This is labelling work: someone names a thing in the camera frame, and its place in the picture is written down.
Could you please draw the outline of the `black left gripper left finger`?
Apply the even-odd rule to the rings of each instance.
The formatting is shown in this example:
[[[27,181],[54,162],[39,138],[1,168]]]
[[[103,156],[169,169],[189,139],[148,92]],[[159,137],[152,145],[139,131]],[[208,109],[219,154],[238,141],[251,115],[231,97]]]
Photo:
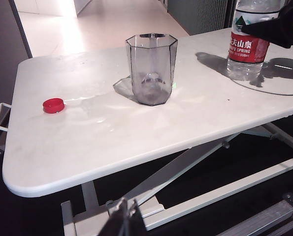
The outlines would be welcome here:
[[[125,233],[126,199],[122,198],[106,223],[105,236],[123,236]]]

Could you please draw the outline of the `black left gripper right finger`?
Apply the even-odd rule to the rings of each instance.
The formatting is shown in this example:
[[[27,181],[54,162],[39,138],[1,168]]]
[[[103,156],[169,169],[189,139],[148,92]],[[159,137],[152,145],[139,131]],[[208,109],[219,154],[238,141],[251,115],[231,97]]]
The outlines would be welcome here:
[[[133,204],[129,207],[127,211],[127,219],[125,220],[125,235],[126,236],[145,236],[146,235],[146,227],[145,227],[137,200],[133,201]]]

